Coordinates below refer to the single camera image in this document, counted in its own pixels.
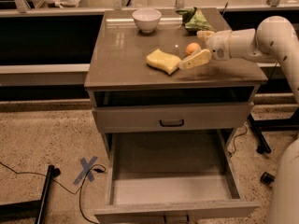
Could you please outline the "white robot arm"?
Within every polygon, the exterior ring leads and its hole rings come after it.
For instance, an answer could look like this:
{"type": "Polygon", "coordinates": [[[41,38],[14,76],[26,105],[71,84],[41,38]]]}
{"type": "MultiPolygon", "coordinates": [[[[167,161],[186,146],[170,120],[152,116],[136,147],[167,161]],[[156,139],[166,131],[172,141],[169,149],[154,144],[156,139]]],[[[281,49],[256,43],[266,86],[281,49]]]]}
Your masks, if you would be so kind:
{"type": "MultiPolygon", "coordinates": [[[[256,29],[199,31],[197,37],[206,47],[187,56],[179,68],[233,58],[254,63],[276,62],[299,103],[299,40],[287,19],[272,16],[256,29]]],[[[299,138],[285,149],[278,162],[266,224],[299,224],[299,138]]]]}

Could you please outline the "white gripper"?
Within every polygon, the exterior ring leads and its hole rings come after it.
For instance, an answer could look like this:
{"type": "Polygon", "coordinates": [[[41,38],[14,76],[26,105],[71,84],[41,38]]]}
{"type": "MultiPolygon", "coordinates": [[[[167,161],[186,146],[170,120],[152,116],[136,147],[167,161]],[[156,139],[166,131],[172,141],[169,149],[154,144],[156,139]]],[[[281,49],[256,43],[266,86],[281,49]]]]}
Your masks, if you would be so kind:
{"type": "Polygon", "coordinates": [[[178,68],[183,70],[204,65],[209,63],[211,55],[213,60],[229,60],[229,38],[231,33],[231,30],[218,31],[215,34],[210,30],[198,31],[196,35],[202,42],[206,43],[207,49],[195,51],[190,56],[180,61],[178,68]]]}

